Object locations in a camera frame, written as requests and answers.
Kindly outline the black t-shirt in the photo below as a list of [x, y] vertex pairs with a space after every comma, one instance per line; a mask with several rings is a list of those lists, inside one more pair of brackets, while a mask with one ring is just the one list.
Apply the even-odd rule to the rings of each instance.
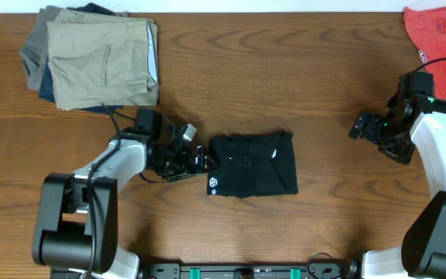
[[293, 134], [217, 136], [210, 142], [218, 168], [208, 173], [207, 194], [249, 198], [298, 193]]

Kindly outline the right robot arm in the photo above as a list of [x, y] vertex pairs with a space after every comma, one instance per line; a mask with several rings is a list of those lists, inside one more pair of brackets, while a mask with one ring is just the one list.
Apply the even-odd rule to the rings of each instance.
[[431, 200], [401, 246], [363, 253], [360, 278], [446, 278], [446, 100], [415, 94], [389, 100], [386, 115], [361, 112], [349, 133], [379, 152], [408, 164], [418, 152]]

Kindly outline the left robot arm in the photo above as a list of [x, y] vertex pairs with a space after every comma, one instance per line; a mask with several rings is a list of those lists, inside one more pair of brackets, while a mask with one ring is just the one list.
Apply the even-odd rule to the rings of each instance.
[[43, 181], [32, 257], [52, 278], [145, 278], [140, 257], [118, 246], [118, 193], [145, 170], [175, 182], [217, 167], [192, 146], [194, 126], [155, 109], [139, 108], [133, 126], [115, 131], [89, 164]]

